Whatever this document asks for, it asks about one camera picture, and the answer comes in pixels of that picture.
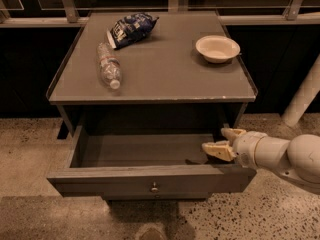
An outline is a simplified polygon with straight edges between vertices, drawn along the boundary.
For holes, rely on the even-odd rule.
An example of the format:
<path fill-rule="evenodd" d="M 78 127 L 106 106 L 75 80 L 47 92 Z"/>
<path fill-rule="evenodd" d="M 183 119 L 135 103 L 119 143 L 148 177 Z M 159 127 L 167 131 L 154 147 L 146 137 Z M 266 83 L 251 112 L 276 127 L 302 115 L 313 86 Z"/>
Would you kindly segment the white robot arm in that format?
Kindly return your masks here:
<path fill-rule="evenodd" d="M 311 193 L 320 193 L 320 137 L 301 134 L 292 140 L 244 129 L 221 129 L 225 140 L 202 144 L 203 151 L 224 161 L 273 172 Z"/>

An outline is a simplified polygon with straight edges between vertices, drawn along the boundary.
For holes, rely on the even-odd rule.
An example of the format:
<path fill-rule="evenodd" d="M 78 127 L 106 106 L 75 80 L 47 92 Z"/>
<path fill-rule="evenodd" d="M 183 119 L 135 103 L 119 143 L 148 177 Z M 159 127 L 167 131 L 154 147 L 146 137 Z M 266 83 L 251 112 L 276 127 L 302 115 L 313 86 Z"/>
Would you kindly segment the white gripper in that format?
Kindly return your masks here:
<path fill-rule="evenodd" d="M 223 161 L 236 161 L 246 168 L 257 169 L 255 153 L 258 143 L 267 136 L 266 133 L 244 129 L 222 128 L 221 134 L 229 141 L 206 142 L 202 144 L 203 151 L 212 157 Z"/>

